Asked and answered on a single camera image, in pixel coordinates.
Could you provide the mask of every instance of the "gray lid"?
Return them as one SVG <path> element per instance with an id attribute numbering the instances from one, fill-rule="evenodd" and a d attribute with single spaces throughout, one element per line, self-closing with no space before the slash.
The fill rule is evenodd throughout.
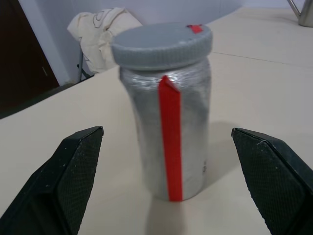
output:
<path id="1" fill-rule="evenodd" d="M 145 25 L 124 31 L 112 43 L 116 63 L 133 70 L 165 70 L 192 64 L 212 49 L 212 31 L 194 33 L 184 23 Z"/>

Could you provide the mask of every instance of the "silver jar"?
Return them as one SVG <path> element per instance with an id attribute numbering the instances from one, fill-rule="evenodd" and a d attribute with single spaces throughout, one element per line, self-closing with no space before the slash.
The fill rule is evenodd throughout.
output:
<path id="1" fill-rule="evenodd" d="M 146 185 L 165 200 L 188 199 L 204 183 L 211 45 L 209 28 L 194 33 L 181 23 L 132 29 L 112 44 L 133 105 Z"/>

